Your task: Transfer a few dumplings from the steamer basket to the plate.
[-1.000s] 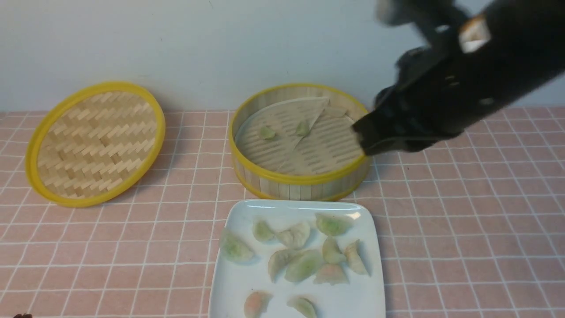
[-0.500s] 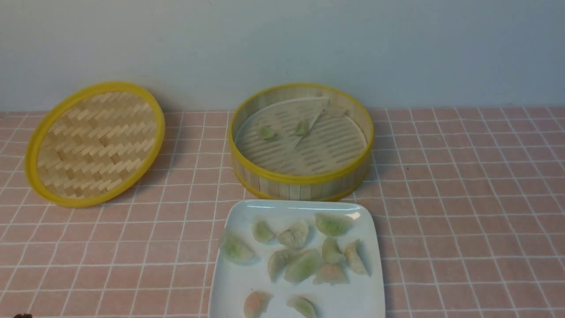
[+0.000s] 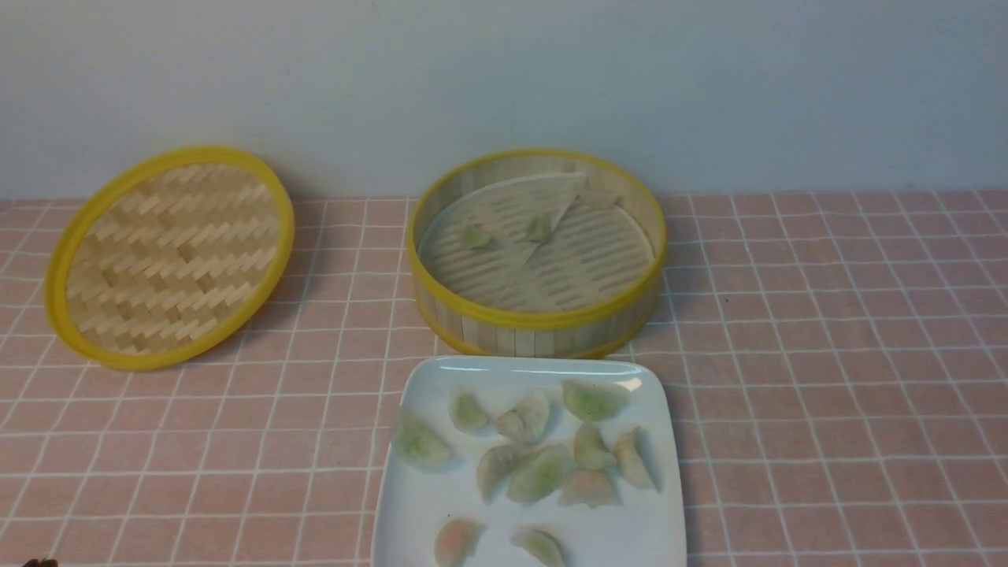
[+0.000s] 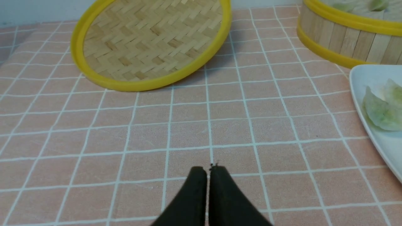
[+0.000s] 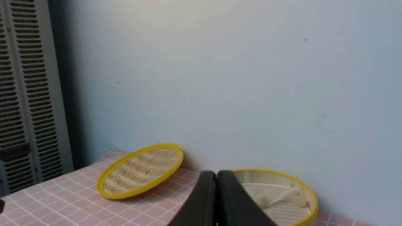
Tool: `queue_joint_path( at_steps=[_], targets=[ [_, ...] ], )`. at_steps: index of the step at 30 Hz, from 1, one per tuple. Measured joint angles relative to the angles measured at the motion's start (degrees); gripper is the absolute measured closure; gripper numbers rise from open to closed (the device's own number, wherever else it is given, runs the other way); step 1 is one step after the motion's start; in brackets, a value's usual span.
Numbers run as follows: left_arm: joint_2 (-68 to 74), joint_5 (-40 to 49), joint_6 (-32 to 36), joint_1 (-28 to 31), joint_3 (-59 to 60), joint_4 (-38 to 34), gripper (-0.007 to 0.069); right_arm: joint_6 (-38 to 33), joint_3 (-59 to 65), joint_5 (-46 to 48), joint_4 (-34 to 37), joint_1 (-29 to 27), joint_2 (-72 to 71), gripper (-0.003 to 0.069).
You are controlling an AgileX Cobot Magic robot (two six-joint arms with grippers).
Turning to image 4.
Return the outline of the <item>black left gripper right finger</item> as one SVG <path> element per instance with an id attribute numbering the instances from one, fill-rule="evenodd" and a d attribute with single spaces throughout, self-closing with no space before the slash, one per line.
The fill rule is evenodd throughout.
<path id="1" fill-rule="evenodd" d="M 210 226 L 271 226 L 247 199 L 225 166 L 211 166 L 209 184 Z"/>

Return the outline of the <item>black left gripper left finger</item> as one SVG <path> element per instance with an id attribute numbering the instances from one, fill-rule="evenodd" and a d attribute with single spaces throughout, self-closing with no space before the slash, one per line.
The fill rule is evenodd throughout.
<path id="1" fill-rule="evenodd" d="M 191 168 L 177 195 L 152 223 L 153 226 L 204 226 L 207 173 L 201 166 Z"/>

